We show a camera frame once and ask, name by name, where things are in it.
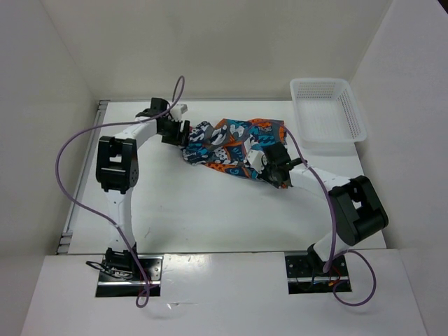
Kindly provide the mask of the colourful patterned shorts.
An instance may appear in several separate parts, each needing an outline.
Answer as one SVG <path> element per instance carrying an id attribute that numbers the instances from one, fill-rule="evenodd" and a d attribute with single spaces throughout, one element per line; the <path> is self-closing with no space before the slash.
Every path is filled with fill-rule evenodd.
<path id="1" fill-rule="evenodd" d="M 183 159 L 245 179 L 261 175 L 248 163 L 249 151 L 263 151 L 277 142 L 286 145 L 284 121 L 255 118 L 247 121 L 222 119 L 216 125 L 203 121 L 190 128 L 188 145 L 182 148 Z"/>

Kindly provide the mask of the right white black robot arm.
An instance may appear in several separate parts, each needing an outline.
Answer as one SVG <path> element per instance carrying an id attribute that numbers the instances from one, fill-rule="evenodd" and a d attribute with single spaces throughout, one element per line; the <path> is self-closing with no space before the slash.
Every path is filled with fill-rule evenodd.
<path id="1" fill-rule="evenodd" d="M 382 231 L 389 217 L 370 179 L 339 176 L 311 166 L 302 158 L 291 159 L 277 142 L 258 151 L 250 160 L 259 178 L 276 188 L 300 188 L 327 202 L 331 231 L 307 249 L 307 267 L 315 275 L 329 272 L 336 256 Z"/>

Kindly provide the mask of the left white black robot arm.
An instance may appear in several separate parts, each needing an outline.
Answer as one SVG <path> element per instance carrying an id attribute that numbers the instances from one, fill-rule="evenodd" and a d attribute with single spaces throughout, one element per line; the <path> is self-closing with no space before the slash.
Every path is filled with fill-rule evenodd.
<path id="1" fill-rule="evenodd" d="M 101 267 L 123 279 L 138 277 L 140 263 L 132 230 L 132 193 L 139 180 L 138 150 L 151 137 L 174 146 L 186 146 L 189 121 L 183 121 L 188 107 L 152 98 L 150 107 L 136 114 L 133 123 L 114 136 L 102 136 L 97 147 L 96 180 L 104 191 L 108 217 L 117 230 L 111 236 Z"/>

